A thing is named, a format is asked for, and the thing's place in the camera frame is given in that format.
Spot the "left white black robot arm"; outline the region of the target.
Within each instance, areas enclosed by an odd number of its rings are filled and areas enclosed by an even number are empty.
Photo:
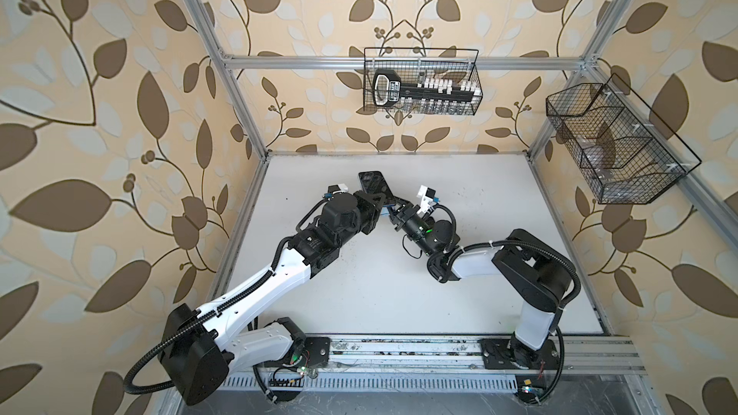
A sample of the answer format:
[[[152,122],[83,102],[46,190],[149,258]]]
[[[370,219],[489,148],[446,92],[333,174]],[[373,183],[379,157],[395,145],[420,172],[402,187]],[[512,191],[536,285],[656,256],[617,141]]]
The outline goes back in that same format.
[[[280,240],[269,265],[197,309],[184,305],[170,313],[163,339],[128,371],[124,391],[140,396],[174,388],[187,405],[197,405],[236,369],[301,355],[305,334],[291,319],[262,329],[254,320],[336,261],[354,236],[370,234],[384,201],[381,193],[330,186],[295,233]]]

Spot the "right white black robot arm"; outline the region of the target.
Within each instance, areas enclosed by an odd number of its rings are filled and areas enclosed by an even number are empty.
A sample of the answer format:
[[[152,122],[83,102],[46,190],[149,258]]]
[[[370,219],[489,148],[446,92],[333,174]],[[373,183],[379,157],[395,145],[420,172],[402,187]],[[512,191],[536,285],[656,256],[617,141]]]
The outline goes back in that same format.
[[[487,370],[534,372],[516,379],[515,397],[523,405],[541,405],[557,388],[564,369],[565,344],[559,321],[582,291],[576,267],[567,257],[516,229],[498,241],[460,244],[457,220],[444,205],[428,209],[403,203],[388,209],[397,232],[427,256],[427,269],[440,284],[479,276],[504,278],[522,298],[515,331],[508,340],[480,341]]]

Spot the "black smartphone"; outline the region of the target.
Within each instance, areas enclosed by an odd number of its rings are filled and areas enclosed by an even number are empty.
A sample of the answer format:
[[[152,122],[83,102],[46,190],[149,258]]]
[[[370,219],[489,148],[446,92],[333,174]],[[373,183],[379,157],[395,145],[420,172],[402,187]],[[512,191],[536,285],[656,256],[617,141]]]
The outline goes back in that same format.
[[[392,205],[395,202],[395,196],[381,171],[359,172],[359,183],[361,189],[367,194],[382,194],[386,205]]]

